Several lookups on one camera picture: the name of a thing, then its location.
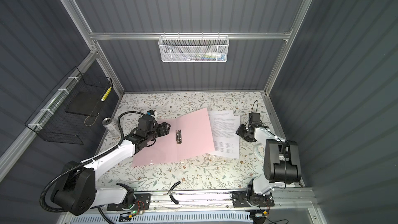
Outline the stack of printed papers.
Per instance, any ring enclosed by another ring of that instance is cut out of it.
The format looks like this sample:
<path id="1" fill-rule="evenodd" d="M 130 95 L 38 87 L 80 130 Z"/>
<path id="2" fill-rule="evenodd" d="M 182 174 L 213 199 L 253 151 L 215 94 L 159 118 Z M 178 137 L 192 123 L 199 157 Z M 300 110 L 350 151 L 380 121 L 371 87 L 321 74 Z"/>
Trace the stack of printed papers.
<path id="1" fill-rule="evenodd" d="M 240 117 L 233 111 L 209 111 L 209 120 L 214 140 L 214 156 L 230 159 L 239 158 L 239 136 L 236 131 L 240 125 Z"/>

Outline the pink file folder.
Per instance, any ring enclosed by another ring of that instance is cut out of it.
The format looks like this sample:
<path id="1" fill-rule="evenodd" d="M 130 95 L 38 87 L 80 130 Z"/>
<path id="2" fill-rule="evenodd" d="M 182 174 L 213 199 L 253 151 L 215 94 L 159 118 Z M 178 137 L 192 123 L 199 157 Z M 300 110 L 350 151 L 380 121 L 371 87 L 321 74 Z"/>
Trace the pink file folder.
<path id="1" fill-rule="evenodd" d="M 215 151 L 208 110 L 194 111 L 175 119 L 166 119 L 170 133 L 135 154 L 132 166 L 149 166 L 177 162 Z M 182 132 L 182 143 L 176 143 L 176 131 Z"/>

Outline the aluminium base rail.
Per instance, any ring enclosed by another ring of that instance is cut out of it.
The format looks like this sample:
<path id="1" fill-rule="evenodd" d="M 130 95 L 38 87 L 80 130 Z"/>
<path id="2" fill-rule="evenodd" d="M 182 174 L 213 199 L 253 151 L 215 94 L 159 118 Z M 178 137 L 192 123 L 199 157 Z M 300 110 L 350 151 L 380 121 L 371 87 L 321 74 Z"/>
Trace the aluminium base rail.
<path id="1" fill-rule="evenodd" d="M 141 209 L 160 211 L 220 211 L 256 209 L 316 208 L 319 206 L 311 188 L 276 189 L 264 196 L 246 198 L 245 190 L 174 190 L 136 191 L 134 198 Z"/>

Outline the metal folder clip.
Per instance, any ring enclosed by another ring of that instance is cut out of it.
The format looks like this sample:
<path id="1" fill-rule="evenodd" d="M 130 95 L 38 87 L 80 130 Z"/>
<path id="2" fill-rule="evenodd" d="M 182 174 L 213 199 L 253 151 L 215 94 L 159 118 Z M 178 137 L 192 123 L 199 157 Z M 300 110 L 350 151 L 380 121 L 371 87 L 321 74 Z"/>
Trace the metal folder clip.
<path id="1" fill-rule="evenodd" d="M 176 131 L 176 143 L 181 144 L 182 143 L 182 132 L 181 130 Z"/>

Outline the yellow marker pen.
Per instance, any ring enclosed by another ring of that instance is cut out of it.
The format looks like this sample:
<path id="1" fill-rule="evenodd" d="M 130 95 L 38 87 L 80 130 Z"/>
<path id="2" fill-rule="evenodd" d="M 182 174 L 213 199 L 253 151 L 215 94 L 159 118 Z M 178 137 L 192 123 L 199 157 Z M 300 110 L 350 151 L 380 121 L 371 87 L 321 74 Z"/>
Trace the yellow marker pen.
<path id="1" fill-rule="evenodd" d="M 106 99 L 108 98 L 108 96 L 109 96 L 109 94 L 111 93 L 111 91 L 112 91 L 112 86 L 110 86 L 110 87 L 105 91 L 105 93 L 103 94 L 103 96 L 101 97 L 101 101 L 102 101 L 102 102 L 106 101 Z"/>

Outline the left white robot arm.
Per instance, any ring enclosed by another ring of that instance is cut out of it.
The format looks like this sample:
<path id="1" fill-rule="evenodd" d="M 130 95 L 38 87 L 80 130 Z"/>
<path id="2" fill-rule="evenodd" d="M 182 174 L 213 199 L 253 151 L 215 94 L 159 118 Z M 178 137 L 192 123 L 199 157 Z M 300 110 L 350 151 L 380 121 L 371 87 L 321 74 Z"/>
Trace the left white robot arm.
<path id="1" fill-rule="evenodd" d="M 157 138 L 170 133 L 171 124 L 158 123 L 154 112 L 140 113 L 138 126 L 124 135 L 121 123 L 117 123 L 120 141 L 112 148 L 82 162 L 71 161 L 63 167 L 43 189 L 39 203 L 49 212 L 70 212 L 75 216 L 92 208 L 108 204 L 121 204 L 125 209 L 135 207 L 134 189 L 118 183 L 113 187 L 100 188 L 99 178 L 119 162 L 131 158 L 144 148 L 155 144 Z"/>

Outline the black notebook in basket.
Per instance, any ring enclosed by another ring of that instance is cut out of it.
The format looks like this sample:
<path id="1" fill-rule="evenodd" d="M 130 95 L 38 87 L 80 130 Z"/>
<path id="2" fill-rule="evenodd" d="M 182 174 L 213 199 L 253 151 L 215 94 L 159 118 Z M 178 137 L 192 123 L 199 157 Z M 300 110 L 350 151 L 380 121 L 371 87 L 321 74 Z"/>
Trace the black notebook in basket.
<path id="1" fill-rule="evenodd" d="M 67 106 L 65 112 L 69 114 L 96 117 L 105 102 L 101 101 L 101 94 L 79 92 Z"/>

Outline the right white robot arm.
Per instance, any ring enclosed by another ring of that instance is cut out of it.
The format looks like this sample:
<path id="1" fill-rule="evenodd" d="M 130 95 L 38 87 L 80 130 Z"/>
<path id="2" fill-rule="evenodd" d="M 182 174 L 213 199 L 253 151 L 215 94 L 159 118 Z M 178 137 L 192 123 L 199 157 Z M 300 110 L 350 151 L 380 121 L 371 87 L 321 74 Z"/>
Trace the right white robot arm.
<path id="1" fill-rule="evenodd" d="M 252 179 L 246 189 L 246 198 L 264 196 L 273 189 L 286 189 L 302 179 L 299 147 L 287 141 L 262 123 L 259 113 L 250 113 L 246 124 L 241 124 L 236 134 L 245 141 L 259 142 L 264 146 L 263 173 Z"/>

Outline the silver drink can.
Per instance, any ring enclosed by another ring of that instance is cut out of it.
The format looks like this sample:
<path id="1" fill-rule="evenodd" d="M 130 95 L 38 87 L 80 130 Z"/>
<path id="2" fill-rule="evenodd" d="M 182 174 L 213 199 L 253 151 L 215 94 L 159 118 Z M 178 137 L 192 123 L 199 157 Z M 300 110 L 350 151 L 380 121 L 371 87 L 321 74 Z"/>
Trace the silver drink can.
<path id="1" fill-rule="evenodd" d="M 116 137 L 116 138 L 120 137 L 119 128 L 118 128 L 116 122 L 112 118 L 110 118 L 110 117 L 105 118 L 102 121 L 102 124 L 113 137 Z"/>

